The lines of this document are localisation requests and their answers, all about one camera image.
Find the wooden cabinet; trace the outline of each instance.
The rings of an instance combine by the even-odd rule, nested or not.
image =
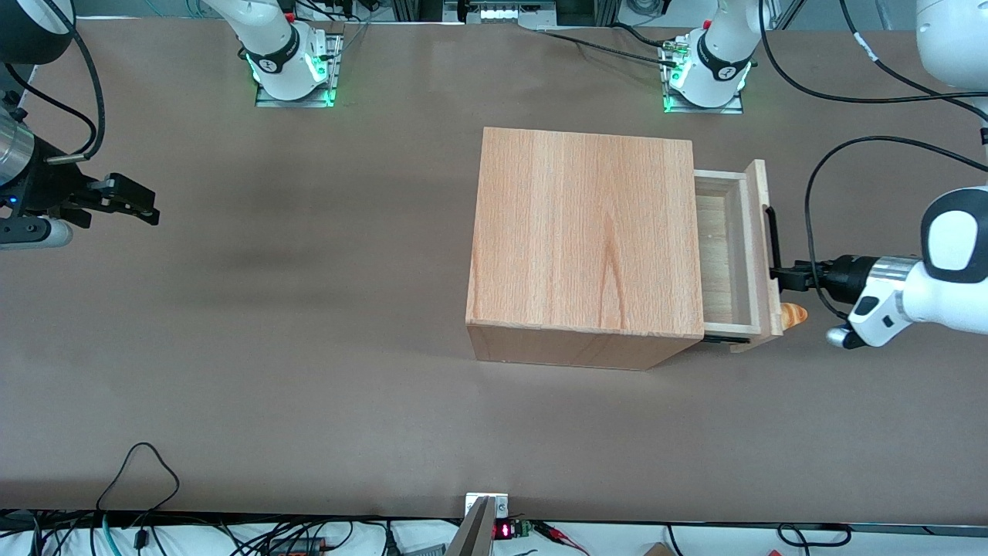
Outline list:
[[[765,167],[687,140],[484,130],[466,324],[478,359],[647,369],[705,334],[782,335]]]

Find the orange object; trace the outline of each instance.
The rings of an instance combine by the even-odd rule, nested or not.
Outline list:
[[[809,313],[795,303],[782,304],[782,329],[788,330],[809,318]]]

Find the red wire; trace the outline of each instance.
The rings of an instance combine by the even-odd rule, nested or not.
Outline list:
[[[575,548],[575,549],[579,550],[580,552],[583,552],[587,556],[590,556],[590,553],[587,552],[587,549],[586,548],[580,546],[579,544],[577,544],[577,543],[575,543],[573,541],[569,541],[569,544],[567,544],[566,546],[569,546],[570,548]]]
[[[567,543],[567,542],[569,543],[569,544],[565,544],[565,546],[568,546],[570,548],[575,548],[575,549],[579,550],[580,552],[583,552],[587,556],[590,556],[590,553],[587,552],[587,549],[586,548],[584,548],[584,547],[580,546],[579,544],[577,544],[573,539],[571,539],[568,536],[566,536],[566,533],[560,531],[559,529],[553,528],[549,533],[553,537],[555,537],[556,539],[561,540],[564,543]]]

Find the red digital display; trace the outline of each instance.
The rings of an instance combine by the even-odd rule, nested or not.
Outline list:
[[[515,538],[515,526],[510,519],[498,519],[494,522],[494,530],[491,531],[491,538],[494,540],[505,540]]]

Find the brown table surface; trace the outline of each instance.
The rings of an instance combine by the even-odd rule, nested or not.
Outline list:
[[[84,168],[154,189],[161,225],[98,215],[66,248],[2,254],[3,507],[90,508],[149,440],[182,477],[172,510],[452,516],[468,491],[503,491],[546,518],[988,522],[984,337],[930,324],[841,351],[815,297],[786,294],[811,317],[781,340],[628,372],[478,363],[463,324],[484,126],[692,139],[705,169],[765,158],[789,262],[830,147],[899,134],[980,156],[969,114],[818,101],[763,63],[743,116],[667,115],[654,66],[427,25],[369,29],[333,109],[255,109],[223,22],[81,28],[108,112]],[[932,84],[910,34],[868,36]],[[848,34],[772,37],[808,84],[912,94]],[[36,84],[92,112],[74,48]],[[27,109],[42,137],[84,138]],[[926,206],[982,179],[855,147],[819,180],[818,252],[917,252]],[[147,508],[168,485],[142,453],[108,505]]]

